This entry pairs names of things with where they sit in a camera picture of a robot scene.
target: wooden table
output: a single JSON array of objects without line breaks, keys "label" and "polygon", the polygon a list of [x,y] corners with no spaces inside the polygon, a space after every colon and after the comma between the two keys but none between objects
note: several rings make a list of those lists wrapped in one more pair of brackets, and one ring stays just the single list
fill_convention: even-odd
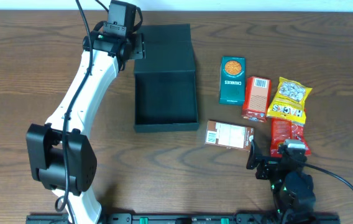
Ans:
[{"label": "wooden table", "polygon": [[[86,12],[91,29],[106,19]],[[240,106],[218,103],[223,55],[247,59],[247,75],[285,77],[313,87],[306,101],[305,138],[311,164],[353,184],[353,13],[144,12],[144,25],[191,24],[200,128],[137,134],[134,63],[103,98],[91,133],[98,158],[93,183],[108,207],[142,212],[227,212],[273,208],[267,181],[246,170],[248,153],[204,145],[208,119],[255,128],[268,154],[270,123],[242,119]],[[78,11],[0,11],[0,221],[23,223],[30,212],[53,213],[56,197],[32,180],[25,133],[59,105],[80,63],[85,29]],[[353,223],[353,192],[314,177],[316,211]]]}]

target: teal box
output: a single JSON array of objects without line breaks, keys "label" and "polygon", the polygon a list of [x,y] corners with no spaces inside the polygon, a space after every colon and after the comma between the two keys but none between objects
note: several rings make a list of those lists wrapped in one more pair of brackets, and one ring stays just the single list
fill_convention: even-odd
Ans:
[{"label": "teal box", "polygon": [[245,58],[222,57],[219,103],[243,105],[245,97]]}]

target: snack bag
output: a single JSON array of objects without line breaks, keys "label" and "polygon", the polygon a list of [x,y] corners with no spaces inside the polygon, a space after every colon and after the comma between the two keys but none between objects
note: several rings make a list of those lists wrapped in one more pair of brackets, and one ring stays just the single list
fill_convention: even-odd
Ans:
[{"label": "snack bag", "polygon": [[305,100],[312,88],[299,82],[280,77],[277,92],[270,104],[267,117],[287,119],[302,125],[305,124]]},{"label": "snack bag", "polygon": [[303,137],[303,126],[292,121],[284,119],[272,118],[272,142],[270,144],[270,156],[281,157],[278,153],[279,145],[284,143],[286,139],[300,140],[305,144],[305,155],[310,155],[311,150]]}]

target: black box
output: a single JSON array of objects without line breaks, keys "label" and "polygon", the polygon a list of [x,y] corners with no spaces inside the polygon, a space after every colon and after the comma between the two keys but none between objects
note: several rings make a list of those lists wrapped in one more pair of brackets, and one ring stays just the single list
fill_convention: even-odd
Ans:
[{"label": "black box", "polygon": [[135,131],[199,127],[190,25],[142,26],[145,59],[135,61]]}]

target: red box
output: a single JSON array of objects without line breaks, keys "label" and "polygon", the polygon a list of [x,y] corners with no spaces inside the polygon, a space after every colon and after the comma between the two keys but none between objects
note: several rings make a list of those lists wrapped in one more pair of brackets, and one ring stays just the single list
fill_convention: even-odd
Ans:
[{"label": "red box", "polygon": [[241,116],[251,121],[266,122],[272,82],[267,78],[250,77],[245,88],[245,101]]}]

